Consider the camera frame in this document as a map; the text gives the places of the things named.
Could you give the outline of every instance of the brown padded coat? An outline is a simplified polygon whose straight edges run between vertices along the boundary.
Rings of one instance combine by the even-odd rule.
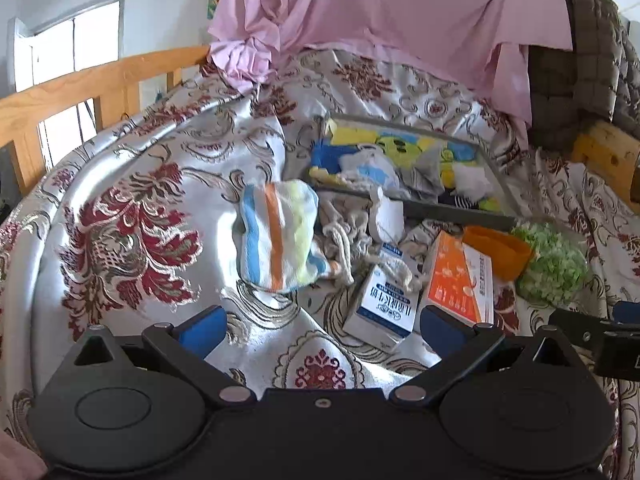
[[[612,0],[566,0],[574,51],[529,49],[529,141],[570,151],[585,122],[640,139],[640,62]]]

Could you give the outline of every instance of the striped towel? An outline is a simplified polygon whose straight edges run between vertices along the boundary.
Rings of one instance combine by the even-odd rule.
[[[335,276],[314,239],[318,196],[305,182],[249,184],[240,203],[245,233],[240,275],[270,292],[290,292]]]

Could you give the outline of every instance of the bed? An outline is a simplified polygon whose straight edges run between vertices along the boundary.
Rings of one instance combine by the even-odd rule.
[[[344,332],[362,275],[351,286],[321,280],[291,294],[239,279],[242,190],[301,177],[330,112],[480,144],[524,214],[553,216],[587,238],[592,273],[572,307],[608,317],[617,301],[640,301],[638,217],[583,164],[524,150],[507,115],[463,84],[316,48],[242,95],[207,62],[208,51],[135,56],[0,100],[0,144],[10,148],[24,195],[0,228],[0,397],[7,430],[25,446],[33,447],[33,396],[89,324],[136,334],[222,304],[226,340],[207,361],[258,395],[269,387],[388,392],[438,361],[417,333],[388,354]],[[181,81],[190,66],[198,75]],[[168,93],[141,110],[139,83],[162,74]],[[38,122],[88,98],[96,99],[101,132],[45,171]],[[458,228],[425,219],[402,246],[420,260],[441,229]],[[510,283],[494,289],[495,322],[505,332],[530,335],[546,323],[549,307],[517,297]],[[596,380],[617,420],[603,471],[633,478],[638,386]]]

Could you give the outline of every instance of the bag of green vegetable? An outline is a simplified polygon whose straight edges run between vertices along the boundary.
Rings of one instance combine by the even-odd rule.
[[[529,265],[516,281],[516,292],[532,303],[571,303],[587,276],[585,240],[553,222],[521,222],[511,233],[533,249]]]

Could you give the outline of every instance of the orange container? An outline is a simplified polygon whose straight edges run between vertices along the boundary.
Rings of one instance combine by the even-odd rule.
[[[465,227],[463,243],[491,257],[494,273],[506,282],[514,281],[527,267],[531,247],[515,236],[480,226]]]

